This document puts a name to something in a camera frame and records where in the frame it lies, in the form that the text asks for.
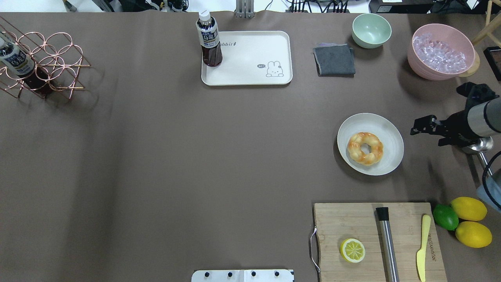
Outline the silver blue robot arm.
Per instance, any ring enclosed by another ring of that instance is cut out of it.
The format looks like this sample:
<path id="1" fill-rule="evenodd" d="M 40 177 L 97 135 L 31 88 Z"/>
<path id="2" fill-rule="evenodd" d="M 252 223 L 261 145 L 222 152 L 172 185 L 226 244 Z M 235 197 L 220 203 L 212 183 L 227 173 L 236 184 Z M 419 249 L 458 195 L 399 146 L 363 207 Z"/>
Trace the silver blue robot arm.
<path id="1" fill-rule="evenodd" d="M 466 99 L 465 109 L 452 114 L 446 120 L 437 120 L 429 115 L 415 119 L 410 134 L 426 133 L 442 136 L 438 146 L 457 146 L 477 152 L 483 173 L 478 196 L 496 211 L 500 211 L 500 171 L 495 174 L 491 166 L 498 152 L 490 161 L 484 156 L 485 145 L 492 141 L 492 136 L 501 132 L 500 96 L 486 84 L 464 83 L 456 88 L 458 94 Z"/>

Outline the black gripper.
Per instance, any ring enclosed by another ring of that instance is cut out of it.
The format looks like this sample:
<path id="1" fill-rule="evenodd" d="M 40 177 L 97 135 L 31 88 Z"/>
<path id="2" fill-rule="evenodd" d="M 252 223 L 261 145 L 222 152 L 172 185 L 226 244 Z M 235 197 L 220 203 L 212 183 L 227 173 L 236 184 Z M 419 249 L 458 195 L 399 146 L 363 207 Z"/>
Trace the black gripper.
<path id="1" fill-rule="evenodd" d="M 410 135 L 445 136 L 446 129 L 446 137 L 439 139 L 438 146 L 466 147 L 499 134 L 499 95 L 486 84 L 473 82 L 458 86 L 456 91 L 467 98 L 464 110 L 452 114 L 443 124 L 435 115 L 417 118 Z"/>

